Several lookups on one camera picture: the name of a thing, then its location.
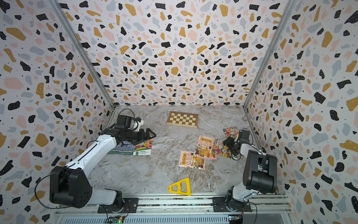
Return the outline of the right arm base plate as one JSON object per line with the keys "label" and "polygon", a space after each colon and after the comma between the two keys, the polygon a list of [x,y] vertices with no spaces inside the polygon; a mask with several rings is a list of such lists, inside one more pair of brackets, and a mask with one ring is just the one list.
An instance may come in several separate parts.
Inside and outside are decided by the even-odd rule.
{"label": "right arm base plate", "polygon": [[213,197],[214,212],[251,212],[249,202],[240,202],[227,197]]}

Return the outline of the yellow triangular plastic tool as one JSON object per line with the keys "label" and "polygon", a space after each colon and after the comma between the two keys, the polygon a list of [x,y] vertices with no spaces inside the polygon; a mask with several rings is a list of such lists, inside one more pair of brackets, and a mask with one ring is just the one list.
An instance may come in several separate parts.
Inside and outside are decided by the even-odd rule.
{"label": "yellow triangular plastic tool", "polygon": [[181,181],[169,185],[168,192],[184,196],[191,196],[192,193],[189,178],[185,178]]}

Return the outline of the lavender seed packet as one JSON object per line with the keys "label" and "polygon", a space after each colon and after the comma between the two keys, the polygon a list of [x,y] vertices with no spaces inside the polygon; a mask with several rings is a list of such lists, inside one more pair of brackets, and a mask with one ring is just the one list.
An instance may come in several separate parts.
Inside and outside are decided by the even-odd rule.
{"label": "lavender seed packet", "polygon": [[108,154],[117,155],[133,155],[135,145],[129,144],[128,142],[118,144],[114,149],[110,150]]}

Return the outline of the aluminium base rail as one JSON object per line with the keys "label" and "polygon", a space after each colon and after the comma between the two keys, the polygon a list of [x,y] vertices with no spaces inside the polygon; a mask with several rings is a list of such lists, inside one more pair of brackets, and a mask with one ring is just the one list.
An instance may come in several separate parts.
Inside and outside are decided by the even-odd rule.
{"label": "aluminium base rail", "polygon": [[124,211],[105,213],[87,206],[55,212],[55,224],[294,224],[284,195],[257,195],[236,211],[226,207],[224,194],[194,193],[125,195]]}

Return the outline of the wooden chessboard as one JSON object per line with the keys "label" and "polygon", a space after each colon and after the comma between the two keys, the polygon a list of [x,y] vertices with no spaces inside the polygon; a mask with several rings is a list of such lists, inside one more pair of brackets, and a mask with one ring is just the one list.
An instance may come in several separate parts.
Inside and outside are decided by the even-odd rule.
{"label": "wooden chessboard", "polygon": [[180,127],[197,128],[198,121],[198,114],[170,111],[167,124]]}

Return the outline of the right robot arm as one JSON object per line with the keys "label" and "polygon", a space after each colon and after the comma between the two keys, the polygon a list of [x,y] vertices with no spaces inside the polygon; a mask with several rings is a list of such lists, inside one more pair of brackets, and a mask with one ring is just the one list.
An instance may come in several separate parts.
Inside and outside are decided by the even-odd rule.
{"label": "right robot arm", "polygon": [[257,149],[249,137],[250,131],[241,129],[237,137],[224,141],[231,155],[246,158],[242,183],[232,186],[226,194],[224,203],[230,211],[243,210],[252,196],[277,190],[277,157]]}

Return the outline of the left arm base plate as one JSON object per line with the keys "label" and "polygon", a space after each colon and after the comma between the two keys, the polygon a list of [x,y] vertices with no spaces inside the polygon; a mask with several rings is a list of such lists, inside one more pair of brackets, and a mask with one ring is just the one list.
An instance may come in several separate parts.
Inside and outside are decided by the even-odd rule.
{"label": "left arm base plate", "polygon": [[116,199],[114,204],[100,206],[97,210],[98,214],[107,215],[123,215],[136,213],[139,204],[137,197],[125,197]]}

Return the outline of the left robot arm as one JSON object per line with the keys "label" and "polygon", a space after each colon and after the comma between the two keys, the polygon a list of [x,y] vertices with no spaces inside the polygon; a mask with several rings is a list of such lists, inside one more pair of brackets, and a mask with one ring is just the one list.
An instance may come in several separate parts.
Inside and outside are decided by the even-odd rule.
{"label": "left robot arm", "polygon": [[57,209],[80,209],[88,205],[99,205],[107,213],[129,209],[121,191],[93,188],[88,177],[102,158],[115,147],[135,146],[155,138],[156,134],[151,129],[141,128],[143,123],[141,118],[119,115],[117,121],[103,130],[77,158],[63,167],[54,167],[48,175],[50,202],[56,204]]}

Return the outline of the colourful flower seed packet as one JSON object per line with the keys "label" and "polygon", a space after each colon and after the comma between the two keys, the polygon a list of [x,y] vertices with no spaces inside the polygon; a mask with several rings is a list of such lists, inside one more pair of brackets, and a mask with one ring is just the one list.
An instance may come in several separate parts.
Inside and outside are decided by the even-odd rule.
{"label": "colourful flower seed packet", "polygon": [[232,158],[231,152],[229,151],[228,147],[223,144],[223,141],[218,139],[214,140],[212,152],[226,158]]}
{"label": "colourful flower seed packet", "polygon": [[235,139],[238,136],[240,130],[237,127],[229,127],[229,128],[224,128],[223,132],[227,138],[231,137]]}
{"label": "colourful flower seed packet", "polygon": [[147,140],[145,142],[142,142],[135,146],[133,150],[133,155],[150,156],[152,152],[152,147],[153,147],[153,140]]}

